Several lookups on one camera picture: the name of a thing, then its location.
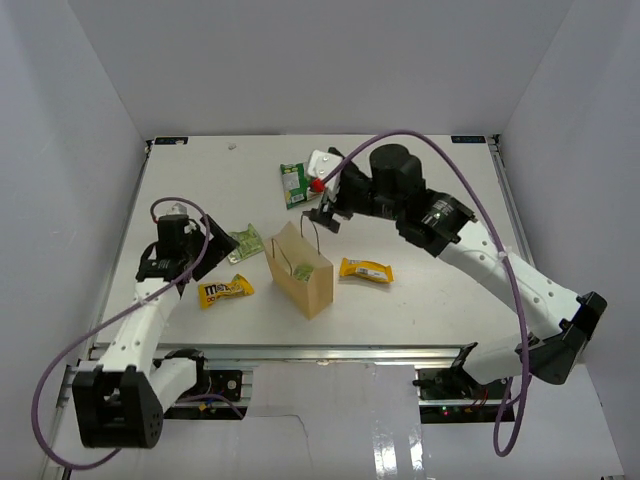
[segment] white wall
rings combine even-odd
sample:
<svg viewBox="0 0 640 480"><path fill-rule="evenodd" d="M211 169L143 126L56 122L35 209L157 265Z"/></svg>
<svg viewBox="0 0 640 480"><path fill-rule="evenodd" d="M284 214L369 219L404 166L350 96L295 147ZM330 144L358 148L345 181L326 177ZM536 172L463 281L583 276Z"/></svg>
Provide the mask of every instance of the white wall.
<svg viewBox="0 0 640 480"><path fill-rule="evenodd" d="M640 478L638 25L640 2L574 2L503 137L537 265L609 301L586 360L631 479Z"/></svg>
<svg viewBox="0 0 640 480"><path fill-rule="evenodd" d="M64 0L0 0L0 65L0 478L21 480L33 389L95 315L144 144Z"/></svg>
<svg viewBox="0 0 640 480"><path fill-rule="evenodd" d="M161 134L501 132L571 0L70 0Z"/></svg>

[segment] brown paper bag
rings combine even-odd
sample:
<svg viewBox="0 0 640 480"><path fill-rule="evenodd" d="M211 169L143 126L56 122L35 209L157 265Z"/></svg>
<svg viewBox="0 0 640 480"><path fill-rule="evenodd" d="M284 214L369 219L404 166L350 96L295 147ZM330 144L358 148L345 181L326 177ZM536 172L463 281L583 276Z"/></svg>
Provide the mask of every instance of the brown paper bag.
<svg viewBox="0 0 640 480"><path fill-rule="evenodd" d="M333 264L320 254L319 242L318 248L313 248L301 231L288 222L264 245L273 280L308 319L333 302ZM306 282L293 276L300 265L313 266L311 277Z"/></svg>

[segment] yellow candy wrapper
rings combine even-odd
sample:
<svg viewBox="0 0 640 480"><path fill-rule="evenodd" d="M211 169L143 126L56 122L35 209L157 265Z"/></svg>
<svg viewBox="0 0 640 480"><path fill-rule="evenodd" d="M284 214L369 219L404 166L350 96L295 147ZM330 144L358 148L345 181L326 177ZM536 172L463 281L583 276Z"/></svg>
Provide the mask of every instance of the yellow candy wrapper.
<svg viewBox="0 0 640 480"><path fill-rule="evenodd" d="M372 282L391 283L393 282L393 272L391 267L385 267L376 262L367 260L349 260L342 259L340 265L340 276L347 277L355 275L356 277L366 278Z"/></svg>
<svg viewBox="0 0 640 480"><path fill-rule="evenodd" d="M236 275L231 283L203 283L198 285L200 307L209 308L223 297L246 297L252 295L253 287L242 275Z"/></svg>

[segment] cable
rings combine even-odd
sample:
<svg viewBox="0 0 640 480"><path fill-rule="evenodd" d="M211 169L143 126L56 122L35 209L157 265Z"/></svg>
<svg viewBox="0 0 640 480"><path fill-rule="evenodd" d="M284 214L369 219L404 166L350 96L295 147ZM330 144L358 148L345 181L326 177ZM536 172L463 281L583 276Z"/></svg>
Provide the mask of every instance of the cable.
<svg viewBox="0 0 640 480"><path fill-rule="evenodd" d="M496 245L496 248L498 249L498 252L504 252L505 248L504 248L504 245L502 244L502 240L500 240L500 235L498 235L498 230L496 229L495 225L491 221L491 218L489 217L489 213L484 208L484 205L480 201L480 198L478 197L476 192L471 187L471 184L469 183L469 181L465 178L464 174L456 166L456 164L451 159L451 157L449 157L449 155L447 155L447 153L444 150L442 150L442 148L440 148L433 140L431 140L429 137L426 137L425 135L422 135L421 133L415 132L413 130L392 130L390 132L382 133L380 135L376 135L370 138L366 142L362 143L355 150L353 150L349 155L344 157L342 161L338 164L338 166L334 168L329 173L329 175L327 175L324 178L323 183L326 184L329 180L331 180L338 173L340 173L342 169L356 157L356 155L361 153L366 148L370 147L374 143L379 142L380 140L383 140L385 138L392 137L392 136L397 136L397 135L407 135L407 136L415 137L419 140L422 140L427 145L429 145L433 150L435 150L435 152L438 155L440 155L440 157L442 157L445 163L449 165L449 168L453 170L453 173L456 175L456 177L458 177L458 180L460 180L460 183L462 183L464 188L467 190L467 193L473 200L473 203L475 203L476 207L478 208L480 215L484 219L487 225L487 228L491 233L491 237L493 238L493 241ZM496 423L494 424L494 428L493 428L493 448L499 457L506 457L507 455L509 455L509 453L511 453L511 450L513 450L516 440L518 439L518 434L520 433L520 428L522 427L524 410L527 404L527 392L529 390L529 382L531 377L529 376L529 340L527 337L527 322L524 316L524 306L522 304L520 290L518 289L518 281L516 280L516 275L515 275L515 272L513 271L513 267L511 266L511 261L509 260L508 256L505 256L502 263L504 264L504 269L507 272L507 277L509 278L509 283L511 284L511 291L513 293L513 298L515 301L516 314L518 315L518 324L520 326L520 340L521 340L521 348L522 348L522 354L520 355L521 362L522 362L522 384L520 385L520 394L518 395L518 397L516 397L518 399L517 401L520 402L520 405L518 408L518 413L516 414L515 422L513 424L513 430L511 431L511 436L509 437L509 441L507 442L507 446L504 448L504 450L500 449L498 437L500 433L500 421L507 407L507 398L509 396L509 389L511 388L511 383L513 381L513 378L509 379L509 381L507 382L507 388L505 389L505 394L504 394L504 397L502 398L502 403L500 404L500 408L498 409L498 416L496 417ZM514 403L516 403L516 400L512 401L510 404L513 405Z"/></svg>
<svg viewBox="0 0 640 480"><path fill-rule="evenodd" d="M180 403L177 405L180 405L182 403L198 402L200 400L217 400L219 402L224 402L227 405L229 405L231 410L233 410L234 413L240 417L240 419L244 418L244 415L242 414L242 412L238 410L238 407L236 407L231 400L229 400L226 397L223 397L222 395L216 395L215 393L203 393L202 395L194 395L193 397L180 398L179 400L180 400Z"/></svg>
<svg viewBox="0 0 640 480"><path fill-rule="evenodd" d="M38 383L36 385L36 389L33 392L33 399L31 400L31 428L33 429L33 434L36 437L36 441L38 442L38 445L40 445L40 448L47 455L47 457L49 457L51 460L53 460L58 465L60 465L60 466L62 466L64 468L68 468L70 470L91 470L91 469L99 467L100 465L103 465L104 463L106 463L109 460L111 460L115 455L118 454L120 449L115 449L113 452L109 453L106 457L104 457L104 458L102 458L102 459L100 459L100 460L98 460L98 461L96 461L94 463L89 463L89 464L84 464L83 465L83 464L76 464L76 463L70 462L68 460L65 460L64 458L62 458L58 454L56 454L53 451L53 449L49 446L49 444L47 444L47 441L44 438L44 434L42 433L42 428L40 427L40 421L38 419L38 408L39 408L39 404L40 404L40 397L42 395L42 390L44 389L44 384L46 383L47 379L49 378L49 376L51 375L51 373L55 369L56 365L58 363L60 363L69 353L71 353L73 350L75 350L77 347L79 347L83 342L85 342L89 338L93 337L96 333L100 332L101 330L104 330L109 325L112 325L112 324L116 323L118 320L121 320L122 318L124 318L127 315L131 314L132 312L136 311L144 303L148 303L148 302L154 300L155 298L159 297L164 292L166 292L170 288L176 286L178 283L182 282L183 280L189 279L190 276L191 276L191 273L193 272L193 270L202 261L204 255L205 255L205 253L207 251L207 247L209 246L209 235L211 234L211 226L209 225L209 221L207 219L207 214L204 212L204 210L202 208L200 208L200 206L196 205L191 200L187 200L187 199L181 198L181 197L163 197L163 198L160 198L160 199L156 200L155 202L153 202L153 204L151 205L151 209L150 209L151 218L155 223L157 223L157 219L156 219L154 210L155 210L155 208L156 208L156 206L158 204L164 203L164 202L186 203L187 205L190 205L193 208L195 208L198 211L198 213L202 216L203 222L205 224L206 233L205 233L204 244L202 245L202 250L200 251L200 254L198 255L198 257L195 259L195 261L184 272L182 272L178 277L176 277L170 283L168 283L164 287L156 290L151 295L149 295L146 298L144 298L141 302L138 302L138 303L135 303L135 304L131 305L129 308L126 308L125 310L121 311L117 315L111 317L109 320L106 320L102 324L98 325L97 327L95 327L92 330L89 330L87 333L81 335L76 340L71 342L71 344L69 344L64 350L62 350L58 355L56 355L56 357L53 360L51 360L51 363L49 363L49 365L47 365L47 368L44 369L44 372L42 373L42 376L40 377L40 380L38 380Z"/></svg>

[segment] bag handle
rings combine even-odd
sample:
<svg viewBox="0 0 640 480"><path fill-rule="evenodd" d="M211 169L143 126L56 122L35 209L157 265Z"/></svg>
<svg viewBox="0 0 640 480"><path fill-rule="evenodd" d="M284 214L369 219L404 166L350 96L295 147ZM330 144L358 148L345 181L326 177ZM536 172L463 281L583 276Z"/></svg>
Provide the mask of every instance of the bag handle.
<svg viewBox="0 0 640 480"><path fill-rule="evenodd" d="M302 215L300 215L300 236L302 238L304 238L304 234L302 233L302 220L304 219L305 215L304 213ZM318 229L316 228L316 224L311 222L311 225L313 226L313 229L316 232L316 246L318 248L318 255L322 255L320 253L320 235L318 235Z"/></svg>
<svg viewBox="0 0 640 480"><path fill-rule="evenodd" d="M273 257L274 260L276 259L276 248L275 248L276 245L278 245L278 250L280 250L280 254L282 255L282 258L284 258L285 261L287 262L287 265L289 265L289 275L293 276L293 267L291 266L291 262L289 261L287 256L284 254L284 252L282 251L282 248L280 248L280 244L276 242L275 238L271 238L271 256Z"/></svg>

